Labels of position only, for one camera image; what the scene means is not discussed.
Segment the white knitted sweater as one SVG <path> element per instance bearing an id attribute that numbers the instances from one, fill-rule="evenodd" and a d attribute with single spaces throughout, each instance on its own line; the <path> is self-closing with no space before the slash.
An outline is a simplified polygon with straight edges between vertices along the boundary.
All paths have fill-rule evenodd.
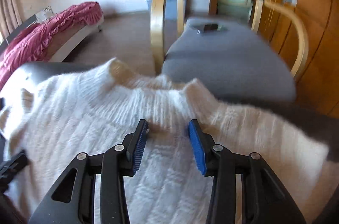
<path id="1" fill-rule="evenodd" d="M 150 126 L 143 161 L 126 181 L 132 223 L 203 223 L 212 181 L 196 168 L 185 133 L 203 131 L 233 152 L 260 153 L 311 223 L 337 187 L 338 175 L 317 142 L 281 117 L 252 106 L 218 101 L 198 80 L 175 84 L 145 77 L 117 59 L 83 73 L 47 79 L 22 90 L 1 111 L 4 156 L 20 150 L 31 163 L 7 195 L 30 217 L 53 182 L 79 153 L 98 154 L 120 143 L 141 119 Z"/>

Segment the black leather bench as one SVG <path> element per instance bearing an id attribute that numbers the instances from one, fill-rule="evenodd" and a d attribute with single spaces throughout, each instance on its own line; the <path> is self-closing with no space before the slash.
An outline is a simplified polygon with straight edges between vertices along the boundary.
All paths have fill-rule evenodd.
<path id="1" fill-rule="evenodd" d="M 19 97 L 22 88 L 32 91 L 46 79 L 67 73 L 79 73 L 92 66 L 73 63 L 29 62 L 19 67 L 1 90 L 1 108 Z M 225 102 L 236 105 L 253 105 L 272 111 L 303 130 L 311 138 L 329 146 L 328 160 L 338 162 L 338 119 L 316 113 L 290 102 L 269 102 L 226 98 Z"/>

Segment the bed with red quilt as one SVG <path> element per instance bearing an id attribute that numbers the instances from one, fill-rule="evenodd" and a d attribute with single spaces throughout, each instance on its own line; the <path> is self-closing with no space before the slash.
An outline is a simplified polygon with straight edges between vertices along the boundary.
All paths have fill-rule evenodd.
<path id="1" fill-rule="evenodd" d="M 22 30 L 1 54 L 1 87 L 23 64 L 63 62 L 86 37 L 99 30 L 104 21 L 99 3 L 72 5 L 44 23 Z"/>

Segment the smartphone on chair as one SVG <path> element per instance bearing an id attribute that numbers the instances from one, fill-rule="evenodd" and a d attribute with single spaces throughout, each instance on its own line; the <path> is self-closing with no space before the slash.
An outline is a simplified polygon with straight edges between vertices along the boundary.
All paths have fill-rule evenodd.
<path id="1" fill-rule="evenodd" d="M 199 33 L 218 31 L 219 25 L 216 23 L 199 24 L 196 26 L 196 30 Z"/>

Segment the wooden wardrobe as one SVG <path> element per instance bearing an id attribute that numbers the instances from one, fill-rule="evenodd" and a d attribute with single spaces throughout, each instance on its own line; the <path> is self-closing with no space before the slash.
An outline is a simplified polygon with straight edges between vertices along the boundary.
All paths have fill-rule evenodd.
<path id="1" fill-rule="evenodd" d="M 308 34 L 308 58 L 296 81 L 299 105 L 338 117 L 338 0 L 297 0 L 285 4 L 302 20 Z M 291 67 L 298 36 L 290 20 L 263 8 L 259 31 Z"/>

